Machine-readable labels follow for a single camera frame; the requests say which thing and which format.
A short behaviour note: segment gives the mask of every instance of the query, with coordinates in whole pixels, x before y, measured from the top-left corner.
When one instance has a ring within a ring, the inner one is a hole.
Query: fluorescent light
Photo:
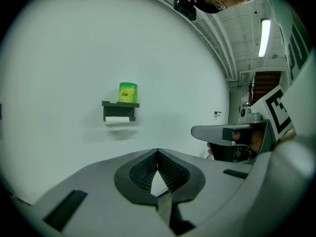
[[[259,49],[259,57],[263,57],[266,54],[269,35],[271,28],[271,20],[263,20],[261,23],[261,41],[260,41],[260,49]]]

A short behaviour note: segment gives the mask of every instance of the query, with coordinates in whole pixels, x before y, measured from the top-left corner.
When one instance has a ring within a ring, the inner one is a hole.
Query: toilet paper roll
[[[105,117],[106,125],[129,124],[129,117]]]

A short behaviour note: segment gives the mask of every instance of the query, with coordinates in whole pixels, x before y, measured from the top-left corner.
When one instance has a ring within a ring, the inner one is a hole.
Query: staircase
[[[249,85],[249,106],[278,86],[281,72],[257,72],[255,81]]]

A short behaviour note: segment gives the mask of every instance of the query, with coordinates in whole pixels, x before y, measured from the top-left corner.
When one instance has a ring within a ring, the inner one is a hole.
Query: ceiling
[[[173,0],[158,1],[173,9]],[[185,19],[204,38],[218,58],[227,82],[233,86],[250,84],[256,70],[275,71],[287,67],[280,28],[274,20],[266,55],[258,57],[262,18],[273,18],[267,0],[237,5],[217,14],[197,9],[196,21]]]

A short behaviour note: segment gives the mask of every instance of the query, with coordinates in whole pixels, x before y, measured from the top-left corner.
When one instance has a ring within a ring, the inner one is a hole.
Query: green container
[[[119,102],[137,103],[137,84],[121,82],[119,84]]]

